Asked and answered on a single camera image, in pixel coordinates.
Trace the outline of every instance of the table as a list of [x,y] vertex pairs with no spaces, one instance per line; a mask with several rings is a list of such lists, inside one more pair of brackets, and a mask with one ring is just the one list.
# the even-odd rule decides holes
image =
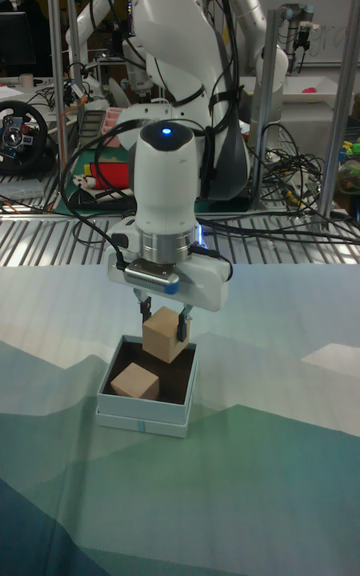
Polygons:
[[101,266],[0,269],[2,573],[357,575],[359,289],[356,266],[236,266],[224,309],[193,313],[180,441],[94,422],[141,331],[131,289]]

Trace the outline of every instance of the blue label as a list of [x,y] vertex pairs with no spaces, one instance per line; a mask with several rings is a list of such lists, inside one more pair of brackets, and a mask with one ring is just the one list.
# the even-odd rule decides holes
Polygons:
[[179,291],[179,287],[180,287],[180,281],[178,283],[174,283],[173,285],[166,285],[166,287],[164,286],[164,294],[167,294],[168,296],[173,296],[174,294],[177,294],[177,292]]

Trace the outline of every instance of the yellow object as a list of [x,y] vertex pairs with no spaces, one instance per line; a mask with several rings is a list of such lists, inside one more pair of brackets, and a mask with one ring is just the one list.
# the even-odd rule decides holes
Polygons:
[[223,31],[223,41],[224,41],[225,45],[228,45],[230,43],[229,30],[227,27],[225,27],[225,29]]
[[293,194],[292,192],[287,192],[287,193],[286,193],[286,198],[288,198],[289,201],[290,201],[291,203],[293,203],[293,205],[299,206],[300,201],[298,200],[298,198],[296,198],[296,196],[294,196],[294,194]]

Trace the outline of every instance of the cardboard box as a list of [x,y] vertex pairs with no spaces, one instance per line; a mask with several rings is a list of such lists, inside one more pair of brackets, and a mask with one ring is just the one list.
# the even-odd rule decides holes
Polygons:
[[118,396],[147,400],[159,397],[159,377],[136,363],[130,363],[110,384]]
[[165,363],[173,360],[189,344],[190,321],[187,322],[187,338],[183,343],[177,339],[179,314],[168,307],[161,307],[143,324],[143,350]]
[[[111,383],[131,362],[158,376],[157,401],[116,395]],[[168,365],[144,352],[141,338],[123,336],[99,387],[97,424],[184,438],[197,369],[196,345],[188,345],[173,364]]]

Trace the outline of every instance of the metal pole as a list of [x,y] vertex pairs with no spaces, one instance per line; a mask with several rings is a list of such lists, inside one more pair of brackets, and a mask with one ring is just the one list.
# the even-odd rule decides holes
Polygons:
[[260,158],[260,160],[257,160],[257,158],[254,157],[251,185],[251,198],[253,200],[253,207],[256,207],[260,202],[261,185],[264,173],[264,167],[260,161],[264,161],[266,158],[267,130],[264,132],[264,128],[269,123],[270,118],[276,48],[279,34],[279,15],[280,14],[278,9],[269,9],[267,16],[260,109],[255,144],[255,154],[256,157]]
[[319,216],[328,217],[334,197],[339,149],[342,146],[355,74],[360,51],[360,0],[352,0],[346,41],[336,95],[334,117],[331,125],[323,182],[318,205]]
[[62,45],[61,45],[61,30],[60,30],[60,6],[59,0],[48,0],[49,9],[49,23],[50,23],[50,37],[51,37],[51,59],[54,78],[54,92],[55,92],[55,106],[56,106],[56,121],[58,128],[58,138],[60,148],[60,164],[62,160],[68,160],[68,142],[64,116],[64,83],[63,83],[63,66],[62,66]]
[[[83,84],[81,79],[81,57],[80,57],[80,42],[79,30],[77,25],[77,13],[75,0],[67,0],[69,25],[70,25],[70,48],[71,56],[69,54],[69,64],[71,63],[71,73],[74,76],[75,83],[83,91]],[[78,110],[78,117],[80,124],[84,118],[84,108],[80,107]]]

